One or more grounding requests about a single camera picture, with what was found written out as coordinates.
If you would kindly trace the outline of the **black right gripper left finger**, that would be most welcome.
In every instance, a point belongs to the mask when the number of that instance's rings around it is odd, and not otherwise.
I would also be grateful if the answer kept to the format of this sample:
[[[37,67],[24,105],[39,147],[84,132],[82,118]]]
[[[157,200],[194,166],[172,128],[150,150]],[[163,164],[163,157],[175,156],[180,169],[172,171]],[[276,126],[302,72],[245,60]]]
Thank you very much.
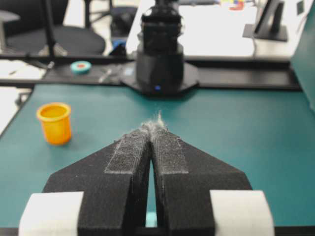
[[[50,175],[30,196],[21,236],[128,236],[146,222],[150,135],[144,128]]]

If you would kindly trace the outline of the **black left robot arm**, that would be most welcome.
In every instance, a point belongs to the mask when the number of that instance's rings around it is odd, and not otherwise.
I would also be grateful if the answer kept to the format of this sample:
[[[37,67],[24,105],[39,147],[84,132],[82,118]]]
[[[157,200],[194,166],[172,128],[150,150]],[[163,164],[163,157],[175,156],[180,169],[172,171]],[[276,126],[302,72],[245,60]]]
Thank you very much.
[[[157,0],[141,16],[136,80],[146,94],[176,94],[184,77],[181,15],[173,0]]]

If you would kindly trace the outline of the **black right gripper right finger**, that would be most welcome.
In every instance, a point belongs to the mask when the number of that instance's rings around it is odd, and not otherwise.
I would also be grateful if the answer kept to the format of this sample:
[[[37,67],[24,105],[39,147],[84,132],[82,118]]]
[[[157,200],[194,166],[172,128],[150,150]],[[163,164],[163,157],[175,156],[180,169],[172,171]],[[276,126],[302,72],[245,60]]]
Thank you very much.
[[[158,224],[170,236],[272,236],[263,191],[246,174],[162,127],[151,131]]]

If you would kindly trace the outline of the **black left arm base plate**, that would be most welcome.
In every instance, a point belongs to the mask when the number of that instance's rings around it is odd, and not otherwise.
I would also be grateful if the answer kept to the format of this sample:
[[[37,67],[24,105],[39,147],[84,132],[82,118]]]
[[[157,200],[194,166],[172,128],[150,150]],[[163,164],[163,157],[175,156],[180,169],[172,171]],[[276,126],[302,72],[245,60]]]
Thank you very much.
[[[199,72],[198,68],[184,63],[183,81],[179,83],[178,88],[171,88],[160,82],[153,82],[148,88],[142,88],[136,78],[136,63],[129,62],[125,64],[122,71],[119,73],[119,80],[122,84],[131,87],[132,89],[150,96],[175,96],[181,94],[190,88],[198,86]]]

